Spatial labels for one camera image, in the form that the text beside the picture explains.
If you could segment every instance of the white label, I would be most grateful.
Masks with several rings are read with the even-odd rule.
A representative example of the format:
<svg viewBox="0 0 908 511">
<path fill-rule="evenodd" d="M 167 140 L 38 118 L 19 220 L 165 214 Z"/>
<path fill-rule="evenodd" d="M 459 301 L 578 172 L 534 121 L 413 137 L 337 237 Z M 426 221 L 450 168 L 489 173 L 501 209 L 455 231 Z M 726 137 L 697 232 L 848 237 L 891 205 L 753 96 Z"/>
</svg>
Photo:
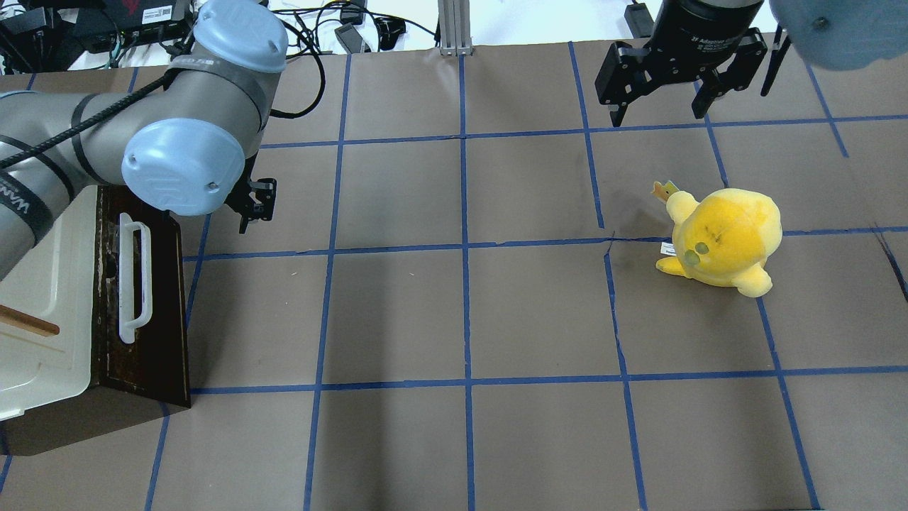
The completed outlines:
<svg viewBox="0 0 908 511">
<path fill-rule="evenodd" d="M 145 9 L 144 11 L 142 11 L 142 25 L 156 23 L 159 21 L 170 21 L 172 12 L 173 7 L 171 5 L 167 5 L 166 7 L 152 7 L 151 9 Z"/>
</svg>

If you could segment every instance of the stuffed animal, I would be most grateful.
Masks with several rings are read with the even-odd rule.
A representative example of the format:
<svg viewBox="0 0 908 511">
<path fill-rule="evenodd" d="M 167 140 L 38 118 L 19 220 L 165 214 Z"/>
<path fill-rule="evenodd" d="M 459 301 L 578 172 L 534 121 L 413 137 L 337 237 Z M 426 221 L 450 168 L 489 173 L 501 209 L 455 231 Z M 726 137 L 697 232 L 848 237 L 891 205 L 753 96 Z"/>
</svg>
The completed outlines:
<svg viewBox="0 0 908 511">
<path fill-rule="evenodd" d="M 670 181 L 655 183 L 653 195 L 666 201 L 675 222 L 675 253 L 656 268 L 711 286 L 737 287 L 744 296 L 765 295 L 773 286 L 763 269 L 782 242 L 779 208 L 757 192 L 726 188 L 698 203 Z"/>
</svg>

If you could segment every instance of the plush toy foot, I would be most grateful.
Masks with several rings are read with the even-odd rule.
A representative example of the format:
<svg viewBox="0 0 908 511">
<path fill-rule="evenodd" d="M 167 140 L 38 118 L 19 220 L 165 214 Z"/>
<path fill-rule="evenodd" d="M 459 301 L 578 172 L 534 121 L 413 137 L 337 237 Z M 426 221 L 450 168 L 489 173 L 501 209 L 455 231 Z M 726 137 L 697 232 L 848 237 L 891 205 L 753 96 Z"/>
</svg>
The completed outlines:
<svg viewBox="0 0 908 511">
<path fill-rule="evenodd" d="M 759 298 L 772 289 L 773 279 L 769 278 L 769 274 L 760 265 L 753 265 L 743 274 L 735 277 L 732 280 L 732 286 L 737 287 L 744 296 Z"/>
<path fill-rule="evenodd" d="M 684 268 L 681 267 L 681 261 L 675 257 L 663 257 L 656 261 L 656 268 L 663 273 L 675 276 L 686 276 Z"/>
</svg>

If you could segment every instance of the metal post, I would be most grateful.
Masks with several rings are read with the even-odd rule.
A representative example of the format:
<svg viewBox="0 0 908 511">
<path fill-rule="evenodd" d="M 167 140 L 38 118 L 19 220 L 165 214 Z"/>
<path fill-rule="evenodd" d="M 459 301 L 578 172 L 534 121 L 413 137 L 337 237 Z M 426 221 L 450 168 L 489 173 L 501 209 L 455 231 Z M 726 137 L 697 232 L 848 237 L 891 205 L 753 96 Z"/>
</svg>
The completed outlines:
<svg viewBox="0 0 908 511">
<path fill-rule="evenodd" d="M 469 0 L 439 0 L 442 55 L 473 55 L 469 36 Z"/>
</svg>

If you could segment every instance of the wooden handle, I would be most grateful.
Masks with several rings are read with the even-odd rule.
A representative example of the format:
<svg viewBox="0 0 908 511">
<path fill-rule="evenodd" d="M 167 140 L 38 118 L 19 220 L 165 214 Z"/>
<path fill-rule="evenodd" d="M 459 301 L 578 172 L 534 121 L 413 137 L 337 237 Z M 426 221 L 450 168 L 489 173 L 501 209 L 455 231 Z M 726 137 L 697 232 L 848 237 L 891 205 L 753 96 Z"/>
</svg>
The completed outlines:
<svg viewBox="0 0 908 511">
<path fill-rule="evenodd" d="M 33 334 L 50 337 L 60 334 L 60 327 L 44 321 L 41 318 L 30 316 L 24 312 L 19 312 L 7 306 L 0 306 L 0 323 L 6 323 L 23 330 L 28 330 Z"/>
</svg>

